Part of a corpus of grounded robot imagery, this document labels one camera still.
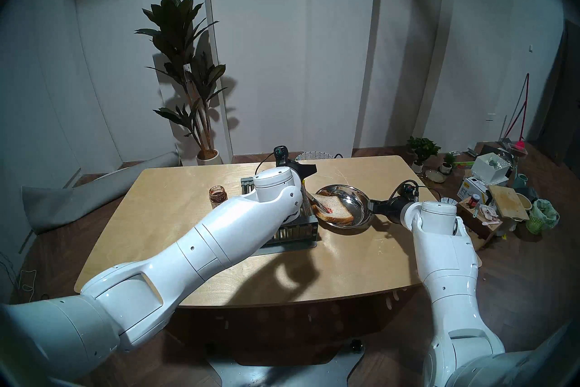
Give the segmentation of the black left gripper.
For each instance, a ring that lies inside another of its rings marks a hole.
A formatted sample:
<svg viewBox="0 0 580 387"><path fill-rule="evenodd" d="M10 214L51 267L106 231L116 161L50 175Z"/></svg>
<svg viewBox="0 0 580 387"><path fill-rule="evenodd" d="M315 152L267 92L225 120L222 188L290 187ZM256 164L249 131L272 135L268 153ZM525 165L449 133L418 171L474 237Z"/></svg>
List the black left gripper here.
<svg viewBox="0 0 580 387"><path fill-rule="evenodd" d="M289 167L296 172L299 178L307 178L318 172L315 164L302 164L293 159L289 160Z"/></svg>

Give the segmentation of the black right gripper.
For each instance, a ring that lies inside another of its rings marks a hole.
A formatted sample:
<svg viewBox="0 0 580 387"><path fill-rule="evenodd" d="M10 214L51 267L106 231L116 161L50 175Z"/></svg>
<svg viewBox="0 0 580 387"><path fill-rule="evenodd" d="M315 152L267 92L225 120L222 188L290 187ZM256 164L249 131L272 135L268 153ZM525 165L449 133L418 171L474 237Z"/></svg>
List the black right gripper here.
<svg viewBox="0 0 580 387"><path fill-rule="evenodd" d="M368 200L368 212L370 215L382 215L391 223L402 223L404 219L403 209L406 207L406 198L396 196L389 200Z"/></svg>

